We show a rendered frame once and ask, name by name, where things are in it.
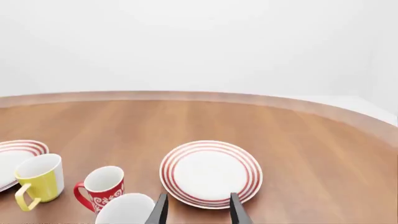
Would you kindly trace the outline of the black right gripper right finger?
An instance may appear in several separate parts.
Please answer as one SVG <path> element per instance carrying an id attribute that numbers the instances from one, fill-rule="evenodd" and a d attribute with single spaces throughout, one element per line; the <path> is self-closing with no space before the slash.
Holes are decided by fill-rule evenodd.
<path id="1" fill-rule="evenodd" d="M 236 193 L 230 195 L 229 208 L 232 224 L 254 224 Z"/>

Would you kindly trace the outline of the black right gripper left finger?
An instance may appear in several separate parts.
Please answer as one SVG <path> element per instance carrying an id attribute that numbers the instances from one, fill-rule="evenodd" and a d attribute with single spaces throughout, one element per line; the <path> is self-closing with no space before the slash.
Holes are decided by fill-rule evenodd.
<path id="1" fill-rule="evenodd" d="M 155 203 L 155 207 L 153 208 L 145 224 L 166 224 L 168 210 L 169 210 L 168 195 L 160 194 L 158 200 Z"/>

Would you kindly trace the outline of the plain white mug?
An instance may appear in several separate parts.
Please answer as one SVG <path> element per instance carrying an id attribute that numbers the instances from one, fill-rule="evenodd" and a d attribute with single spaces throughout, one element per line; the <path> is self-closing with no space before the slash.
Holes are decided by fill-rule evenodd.
<path id="1" fill-rule="evenodd" d="M 95 224 L 145 224 L 155 202 L 144 194 L 124 194 L 102 208 Z"/>

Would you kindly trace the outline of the white plate with red rings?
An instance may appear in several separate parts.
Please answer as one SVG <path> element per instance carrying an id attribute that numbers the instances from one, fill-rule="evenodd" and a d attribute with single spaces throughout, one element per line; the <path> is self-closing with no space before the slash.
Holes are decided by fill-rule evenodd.
<path id="1" fill-rule="evenodd" d="M 0 192 L 18 184 L 14 171 L 19 164 L 48 153 L 49 148 L 40 141 L 18 139 L 0 142 Z"/>
<path id="2" fill-rule="evenodd" d="M 172 149 L 160 163 L 159 177 L 178 201 L 210 210 L 229 208 L 231 194 L 247 202 L 263 182 L 261 166 L 250 153 L 231 143 L 210 140 Z"/>

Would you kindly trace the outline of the red patterned mug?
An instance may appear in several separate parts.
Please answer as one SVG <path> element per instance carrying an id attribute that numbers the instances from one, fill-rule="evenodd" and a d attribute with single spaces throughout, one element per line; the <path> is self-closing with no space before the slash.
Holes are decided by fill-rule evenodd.
<path id="1" fill-rule="evenodd" d="M 99 214 L 109 201 L 124 194 L 124 171 L 117 166 L 95 169 L 74 186 L 73 193 L 84 207 Z"/>

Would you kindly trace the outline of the yellow and white mug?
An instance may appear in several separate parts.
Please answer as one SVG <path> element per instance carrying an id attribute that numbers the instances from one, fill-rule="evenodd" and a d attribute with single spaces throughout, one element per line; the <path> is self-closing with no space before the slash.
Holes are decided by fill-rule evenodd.
<path id="1" fill-rule="evenodd" d="M 14 175 L 21 185 L 15 193 L 15 200 L 25 212 L 39 203 L 53 201 L 65 187 L 62 158 L 58 154 L 30 158 L 17 166 Z"/>

